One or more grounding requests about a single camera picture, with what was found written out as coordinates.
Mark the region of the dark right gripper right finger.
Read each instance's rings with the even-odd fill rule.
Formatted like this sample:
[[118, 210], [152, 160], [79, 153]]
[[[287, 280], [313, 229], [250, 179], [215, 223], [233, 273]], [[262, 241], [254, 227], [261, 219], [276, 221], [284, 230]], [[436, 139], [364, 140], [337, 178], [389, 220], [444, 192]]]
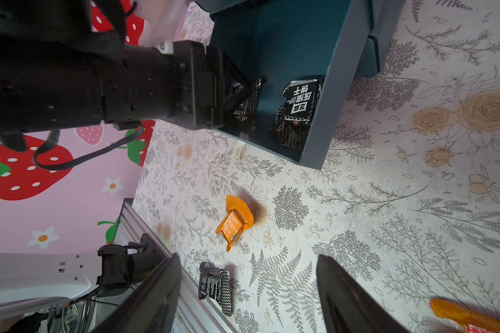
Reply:
[[327, 332], [406, 332], [332, 257], [319, 255], [317, 287]]

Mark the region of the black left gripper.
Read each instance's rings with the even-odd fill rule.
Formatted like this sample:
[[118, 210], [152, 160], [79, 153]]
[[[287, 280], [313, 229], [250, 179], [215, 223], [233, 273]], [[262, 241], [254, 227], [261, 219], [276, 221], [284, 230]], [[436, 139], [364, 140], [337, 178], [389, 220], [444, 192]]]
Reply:
[[193, 41], [176, 42], [173, 54], [125, 45], [88, 62], [89, 125], [159, 119], [189, 130], [219, 128], [254, 88], [219, 47]]

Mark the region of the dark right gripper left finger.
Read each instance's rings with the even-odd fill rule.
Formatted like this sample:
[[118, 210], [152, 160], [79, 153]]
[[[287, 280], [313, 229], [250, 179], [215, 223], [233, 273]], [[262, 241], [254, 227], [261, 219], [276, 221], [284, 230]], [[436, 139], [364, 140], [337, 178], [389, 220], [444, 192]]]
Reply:
[[93, 332], [170, 332], [178, 305], [181, 281], [181, 261], [177, 254], [173, 254], [164, 259]]

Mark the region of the teal drawer cabinet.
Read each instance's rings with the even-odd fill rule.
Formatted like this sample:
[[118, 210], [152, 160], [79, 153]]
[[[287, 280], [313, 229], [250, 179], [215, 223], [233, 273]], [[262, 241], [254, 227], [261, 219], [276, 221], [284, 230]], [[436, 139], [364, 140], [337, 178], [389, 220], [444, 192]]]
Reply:
[[[292, 162], [321, 169], [355, 77], [383, 67], [402, 9], [401, 1], [200, 1], [213, 23], [211, 44], [249, 79], [265, 76], [256, 118], [245, 140]], [[292, 80], [324, 83], [302, 151], [269, 136]]]

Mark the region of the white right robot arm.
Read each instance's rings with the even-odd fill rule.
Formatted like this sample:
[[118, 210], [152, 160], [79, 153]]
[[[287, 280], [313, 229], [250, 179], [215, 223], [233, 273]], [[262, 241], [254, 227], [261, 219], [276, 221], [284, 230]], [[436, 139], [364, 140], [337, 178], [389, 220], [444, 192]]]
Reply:
[[78, 254], [0, 253], [0, 318], [58, 303], [126, 294], [96, 332], [170, 332], [177, 319], [194, 332], [231, 332], [228, 271], [201, 265], [201, 279], [185, 274], [150, 234], [139, 242], [108, 244]]

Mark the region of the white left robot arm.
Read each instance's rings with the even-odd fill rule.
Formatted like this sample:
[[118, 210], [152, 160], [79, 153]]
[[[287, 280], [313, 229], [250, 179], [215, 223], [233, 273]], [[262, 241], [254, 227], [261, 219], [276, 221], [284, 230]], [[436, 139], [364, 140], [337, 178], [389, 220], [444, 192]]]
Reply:
[[0, 143], [162, 119], [219, 128], [251, 81], [218, 47], [174, 40], [187, 1], [0, 1]]

